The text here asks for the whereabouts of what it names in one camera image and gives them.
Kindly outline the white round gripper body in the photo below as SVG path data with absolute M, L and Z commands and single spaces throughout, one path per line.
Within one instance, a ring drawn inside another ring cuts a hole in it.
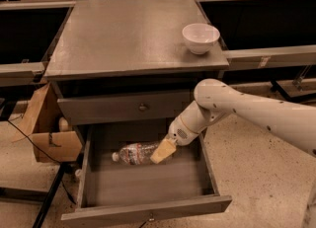
M 172 139 L 178 146 L 186 146 L 191 144 L 198 134 L 190 131 L 177 116 L 169 125 L 167 137 Z

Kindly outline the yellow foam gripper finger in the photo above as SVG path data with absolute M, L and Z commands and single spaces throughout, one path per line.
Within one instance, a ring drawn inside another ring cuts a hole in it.
M 153 152 L 150 160 L 154 164 L 159 164 L 169 156 L 171 156 L 176 151 L 176 141 L 174 139 L 164 138 L 157 149 Z

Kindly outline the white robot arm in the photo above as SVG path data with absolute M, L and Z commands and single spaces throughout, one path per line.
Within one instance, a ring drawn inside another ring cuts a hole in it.
M 316 108 L 248 95 L 205 79 L 167 136 L 182 147 L 204 130 L 225 212 L 162 221 L 170 228 L 316 228 Z

